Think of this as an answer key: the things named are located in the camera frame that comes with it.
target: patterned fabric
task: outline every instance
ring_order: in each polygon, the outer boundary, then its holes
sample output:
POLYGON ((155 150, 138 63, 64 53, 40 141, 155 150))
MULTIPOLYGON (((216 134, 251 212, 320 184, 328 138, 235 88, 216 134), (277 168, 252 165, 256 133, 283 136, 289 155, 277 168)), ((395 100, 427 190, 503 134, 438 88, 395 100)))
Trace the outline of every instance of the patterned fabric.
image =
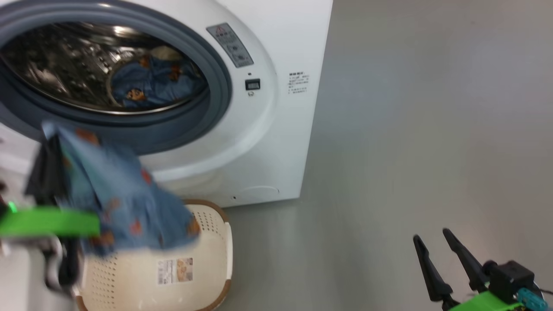
POLYGON ((113 98, 128 108, 168 105, 205 85, 191 61, 161 60, 151 55, 121 66, 111 79, 113 98))
POLYGON ((175 195, 159 188, 138 157, 127 147, 82 129, 43 124, 49 139, 59 137, 66 198, 62 208, 93 211, 101 236, 83 239, 85 253, 183 246, 200 233, 193 214, 175 195))

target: gray floor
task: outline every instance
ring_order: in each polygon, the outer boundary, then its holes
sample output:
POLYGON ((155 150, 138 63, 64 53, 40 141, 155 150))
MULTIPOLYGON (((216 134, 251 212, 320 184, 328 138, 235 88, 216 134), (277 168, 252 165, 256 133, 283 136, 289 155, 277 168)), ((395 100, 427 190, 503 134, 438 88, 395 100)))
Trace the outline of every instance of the gray floor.
POLYGON ((440 310, 411 238, 463 300, 443 227, 553 288, 552 12, 335 0, 301 199, 227 210, 221 310, 440 310))

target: laundry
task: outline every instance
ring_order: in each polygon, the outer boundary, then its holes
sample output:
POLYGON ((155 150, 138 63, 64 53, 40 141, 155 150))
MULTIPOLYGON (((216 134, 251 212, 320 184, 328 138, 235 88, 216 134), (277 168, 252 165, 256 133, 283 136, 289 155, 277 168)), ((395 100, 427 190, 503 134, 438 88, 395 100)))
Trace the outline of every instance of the laundry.
POLYGON ((105 256, 140 247, 168 249, 198 237, 200 228, 193 214, 177 196, 156 185, 130 148, 51 122, 43 124, 43 131, 46 142, 33 169, 43 173, 31 175, 27 194, 52 195, 63 209, 98 215, 101 235, 81 239, 85 254, 105 256), (52 162, 62 163, 62 174, 44 169, 52 162), (50 183, 48 187, 42 186, 43 180, 50 183))
POLYGON ((161 59, 148 54, 116 69, 112 96, 127 108, 165 106, 200 92, 206 82, 188 59, 161 59))

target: washing machine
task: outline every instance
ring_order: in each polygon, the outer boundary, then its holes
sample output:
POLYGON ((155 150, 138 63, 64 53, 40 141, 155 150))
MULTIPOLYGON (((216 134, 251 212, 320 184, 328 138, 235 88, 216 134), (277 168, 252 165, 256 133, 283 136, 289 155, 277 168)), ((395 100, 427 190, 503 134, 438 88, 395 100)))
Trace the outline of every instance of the washing machine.
POLYGON ((131 146, 183 198, 225 207, 297 198, 331 7, 0 0, 0 168, 28 174, 52 120, 131 146), (127 105, 134 98, 116 96, 115 77, 145 58, 188 64, 196 87, 127 105))

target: white plastic basket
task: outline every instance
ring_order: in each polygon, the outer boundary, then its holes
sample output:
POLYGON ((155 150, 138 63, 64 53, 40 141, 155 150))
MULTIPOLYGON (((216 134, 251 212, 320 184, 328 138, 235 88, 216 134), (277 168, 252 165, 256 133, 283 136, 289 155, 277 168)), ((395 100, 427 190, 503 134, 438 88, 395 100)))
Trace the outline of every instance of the white plastic basket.
POLYGON ((217 308, 231 285, 231 227, 223 210, 211 202, 188 200, 186 206, 201 228, 197 242, 169 251, 126 251, 107 258, 87 256, 80 287, 75 288, 79 310, 217 308))

